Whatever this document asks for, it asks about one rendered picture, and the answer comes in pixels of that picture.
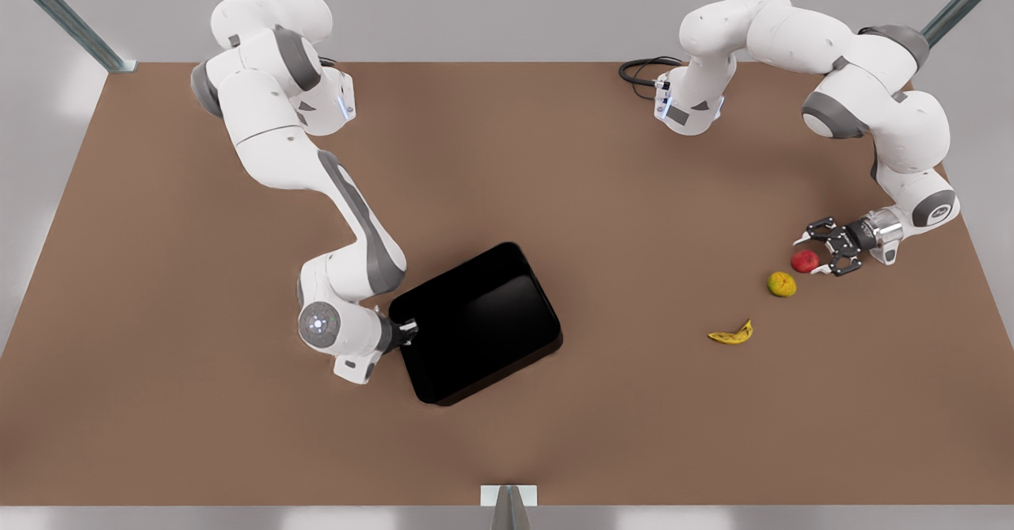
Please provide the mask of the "black storage box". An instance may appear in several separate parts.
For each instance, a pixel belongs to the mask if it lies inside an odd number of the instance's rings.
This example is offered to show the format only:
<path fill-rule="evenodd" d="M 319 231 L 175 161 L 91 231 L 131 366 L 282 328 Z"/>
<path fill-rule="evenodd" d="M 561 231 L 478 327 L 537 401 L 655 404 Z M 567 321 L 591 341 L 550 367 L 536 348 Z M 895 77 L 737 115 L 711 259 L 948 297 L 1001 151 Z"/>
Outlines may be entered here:
<path fill-rule="evenodd" d="M 449 406 L 557 352 L 562 326 L 522 249 L 500 242 L 392 300 L 417 400 Z"/>

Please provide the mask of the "yellow banana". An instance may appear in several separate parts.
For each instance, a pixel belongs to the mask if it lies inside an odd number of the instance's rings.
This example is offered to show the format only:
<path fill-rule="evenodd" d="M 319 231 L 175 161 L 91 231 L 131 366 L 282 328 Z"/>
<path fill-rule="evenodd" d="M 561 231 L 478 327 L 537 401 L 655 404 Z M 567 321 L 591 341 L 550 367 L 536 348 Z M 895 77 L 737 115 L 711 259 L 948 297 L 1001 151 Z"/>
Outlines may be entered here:
<path fill-rule="evenodd" d="M 721 343 L 721 345 L 742 345 L 753 336 L 753 322 L 747 319 L 739 331 L 735 332 L 712 332 L 707 335 L 711 340 Z"/>

